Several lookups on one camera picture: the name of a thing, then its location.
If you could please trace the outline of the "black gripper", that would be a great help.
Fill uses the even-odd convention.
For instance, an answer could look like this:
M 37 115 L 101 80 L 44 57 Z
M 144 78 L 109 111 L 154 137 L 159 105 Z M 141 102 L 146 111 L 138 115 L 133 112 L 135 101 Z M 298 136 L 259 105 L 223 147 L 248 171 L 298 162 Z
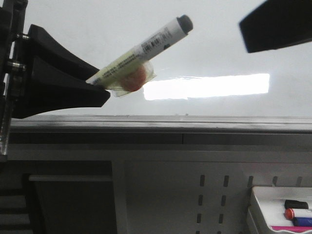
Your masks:
M 0 2 L 1 162 L 7 161 L 12 117 L 22 119 L 55 110 L 102 107 L 110 98 L 105 89 L 86 83 L 99 69 L 65 49 L 42 27 L 30 26 L 25 64 L 19 59 L 27 5 L 27 0 Z M 14 107 L 14 78 L 24 72 L 23 94 Z

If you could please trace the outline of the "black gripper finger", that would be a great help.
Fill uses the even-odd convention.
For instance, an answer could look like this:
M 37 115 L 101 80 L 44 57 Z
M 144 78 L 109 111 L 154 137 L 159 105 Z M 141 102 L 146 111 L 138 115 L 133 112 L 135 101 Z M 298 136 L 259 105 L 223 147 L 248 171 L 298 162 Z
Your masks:
M 248 53 L 276 50 L 312 40 L 310 0 L 266 0 L 239 23 Z

